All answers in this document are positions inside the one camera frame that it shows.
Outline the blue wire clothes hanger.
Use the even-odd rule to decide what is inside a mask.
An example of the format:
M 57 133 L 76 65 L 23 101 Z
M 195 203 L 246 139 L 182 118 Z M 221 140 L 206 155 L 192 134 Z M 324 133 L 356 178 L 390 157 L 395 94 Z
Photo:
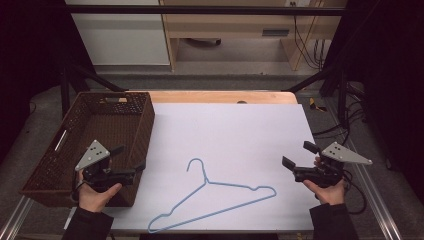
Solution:
M 167 212 L 155 216 L 147 225 L 149 233 L 176 229 L 277 196 L 277 191 L 272 186 L 248 186 L 210 180 L 205 163 L 200 158 L 191 159 L 186 172 L 191 170 L 194 163 L 200 164 L 202 182 Z

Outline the brown woven basket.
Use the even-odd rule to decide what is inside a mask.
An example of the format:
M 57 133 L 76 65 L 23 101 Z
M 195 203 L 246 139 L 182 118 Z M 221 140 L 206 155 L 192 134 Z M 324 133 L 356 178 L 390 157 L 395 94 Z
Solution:
M 78 175 L 98 192 L 123 189 L 108 203 L 131 207 L 136 199 L 154 124 L 147 92 L 82 92 L 21 193 L 47 207 L 71 207 Z

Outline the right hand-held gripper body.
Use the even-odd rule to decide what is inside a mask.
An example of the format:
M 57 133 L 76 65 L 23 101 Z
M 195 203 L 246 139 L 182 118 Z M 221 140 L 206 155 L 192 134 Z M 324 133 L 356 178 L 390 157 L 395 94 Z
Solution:
M 310 180 L 321 188 L 327 188 L 336 185 L 343 178 L 345 163 L 363 165 L 373 163 L 371 159 L 367 159 L 337 142 L 333 142 L 323 150 L 320 149 L 317 154 L 320 158 L 318 166 L 296 166 L 293 169 L 296 182 Z

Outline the white cabinet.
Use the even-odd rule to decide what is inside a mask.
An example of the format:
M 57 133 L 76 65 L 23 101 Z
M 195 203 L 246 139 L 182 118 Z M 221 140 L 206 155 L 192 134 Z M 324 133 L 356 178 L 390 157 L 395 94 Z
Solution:
M 168 65 L 160 14 L 73 14 L 95 66 Z

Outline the black metal frame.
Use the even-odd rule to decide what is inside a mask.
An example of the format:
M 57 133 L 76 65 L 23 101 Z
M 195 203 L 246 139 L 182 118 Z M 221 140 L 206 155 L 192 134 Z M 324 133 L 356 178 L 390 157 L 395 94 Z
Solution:
M 54 11 L 59 11 L 63 14 L 171 14 L 171 15 L 248 15 L 248 16 L 345 16 L 351 14 L 345 8 L 331 7 L 258 7 L 258 6 L 191 6 L 191 5 L 55 5 L 49 8 Z M 84 68 L 78 64 L 67 63 L 65 70 L 75 71 L 84 77 L 94 80 L 106 89 L 112 92 L 125 92 L 128 89 L 118 87 L 111 82 L 98 76 L 88 68 Z M 63 82 L 71 83 L 76 92 L 89 91 L 89 87 L 85 80 L 72 80 L 71 78 L 63 77 L 61 80 L 62 101 L 69 97 L 63 97 L 64 89 L 68 89 Z

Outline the person's left hand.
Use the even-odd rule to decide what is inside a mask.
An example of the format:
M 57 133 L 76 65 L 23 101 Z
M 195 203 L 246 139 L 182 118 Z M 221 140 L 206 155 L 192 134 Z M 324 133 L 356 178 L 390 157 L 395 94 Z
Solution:
M 117 183 L 105 192 L 97 192 L 87 183 L 82 182 L 82 185 L 78 189 L 78 206 L 89 212 L 100 213 L 107 203 L 121 190 L 121 188 L 122 184 Z

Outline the yellow black tool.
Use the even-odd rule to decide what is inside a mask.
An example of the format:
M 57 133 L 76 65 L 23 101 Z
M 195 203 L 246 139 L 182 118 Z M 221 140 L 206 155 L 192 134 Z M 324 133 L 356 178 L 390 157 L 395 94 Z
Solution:
M 320 111 L 320 112 L 327 112 L 326 107 L 320 107 L 320 106 L 316 105 L 314 98 L 309 98 L 309 106 L 310 106 L 310 109 L 312 109 L 312 110 L 317 110 L 317 111 Z

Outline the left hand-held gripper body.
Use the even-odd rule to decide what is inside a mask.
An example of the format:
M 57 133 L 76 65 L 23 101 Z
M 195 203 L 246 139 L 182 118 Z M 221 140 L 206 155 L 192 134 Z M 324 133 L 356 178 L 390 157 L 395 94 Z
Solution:
M 132 185 L 135 181 L 135 169 L 113 170 L 109 149 L 98 140 L 93 140 L 75 166 L 76 172 L 82 172 L 83 181 L 97 192 L 104 192 L 114 184 Z

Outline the person's right hand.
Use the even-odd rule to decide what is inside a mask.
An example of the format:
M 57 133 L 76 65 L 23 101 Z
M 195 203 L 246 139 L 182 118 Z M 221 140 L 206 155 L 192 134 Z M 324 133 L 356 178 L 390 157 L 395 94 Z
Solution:
M 313 192 L 321 204 L 339 205 L 345 202 L 345 181 L 341 179 L 336 185 L 321 188 L 310 180 L 304 180 L 303 184 Z

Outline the wooden desk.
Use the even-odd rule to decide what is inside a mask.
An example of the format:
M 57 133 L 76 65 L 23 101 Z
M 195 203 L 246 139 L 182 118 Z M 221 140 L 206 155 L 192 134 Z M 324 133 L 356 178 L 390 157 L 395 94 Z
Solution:
M 148 90 L 153 103 L 297 104 L 296 96 L 281 91 L 159 91 Z

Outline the white table sheet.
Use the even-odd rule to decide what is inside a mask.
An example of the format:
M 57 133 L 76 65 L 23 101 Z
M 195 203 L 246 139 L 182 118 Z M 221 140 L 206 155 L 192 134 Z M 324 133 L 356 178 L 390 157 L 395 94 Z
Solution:
M 267 185 L 277 196 L 163 231 L 287 232 L 311 229 L 310 208 L 317 202 L 282 165 L 288 157 L 310 166 L 314 156 L 303 143 L 312 138 L 298 104 L 157 104 L 147 167 L 131 208 L 110 208 L 116 230 L 145 232 L 148 223 L 167 212 L 201 182 L 200 158 L 210 180 Z

